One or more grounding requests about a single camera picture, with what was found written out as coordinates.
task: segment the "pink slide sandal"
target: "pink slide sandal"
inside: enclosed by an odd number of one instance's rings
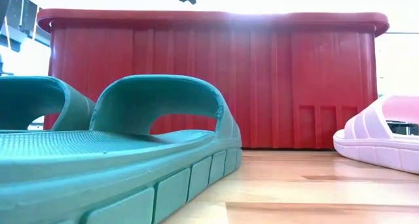
[[[383,96],[333,136],[344,157],[419,174],[419,136],[394,134],[386,121],[419,124],[419,96]]]

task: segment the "red plastic bin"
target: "red plastic bin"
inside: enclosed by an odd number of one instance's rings
[[[379,13],[60,9],[41,10],[38,24],[52,35],[50,75],[89,98],[127,75],[198,77],[225,96],[244,147],[284,149],[333,148],[333,133],[377,98],[374,38],[389,28]],[[169,115],[152,133],[214,126]]]

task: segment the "teal slide sandal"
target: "teal slide sandal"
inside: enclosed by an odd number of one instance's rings
[[[167,114],[217,119],[214,132],[150,135]],[[88,131],[0,134],[0,223],[160,223],[241,165],[221,93],[178,75],[136,75],[101,94]]]
[[[0,77],[0,99],[0,134],[33,132],[31,122],[53,113],[60,113],[53,131],[88,130],[94,109],[92,100],[54,77]]]

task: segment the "slide sandal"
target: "slide sandal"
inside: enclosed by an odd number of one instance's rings
[[[54,77],[0,77],[0,99],[0,134],[34,132],[27,128],[35,119],[60,112],[51,130],[88,130],[94,109],[92,100]]]
[[[214,132],[150,135],[167,114]],[[193,77],[135,75],[101,94],[88,131],[0,134],[0,223],[159,223],[241,165],[221,93]]]
[[[419,136],[394,134],[386,121],[419,123],[418,96],[383,96],[333,136],[350,159],[419,174]]]

